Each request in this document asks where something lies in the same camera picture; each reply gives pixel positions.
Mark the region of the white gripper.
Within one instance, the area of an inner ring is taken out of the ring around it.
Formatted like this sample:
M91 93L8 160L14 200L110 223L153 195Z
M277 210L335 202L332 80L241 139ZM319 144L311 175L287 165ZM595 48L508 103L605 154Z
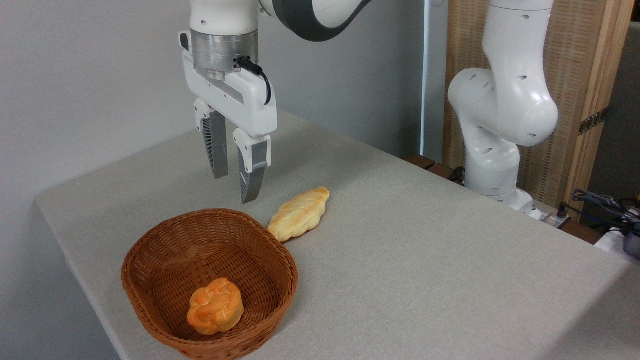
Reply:
M179 34L183 69L194 102L196 129L205 142L215 179L229 174L226 119L239 127L237 146L241 200L256 200L272 164L270 133L278 127L275 91L259 61L259 36Z

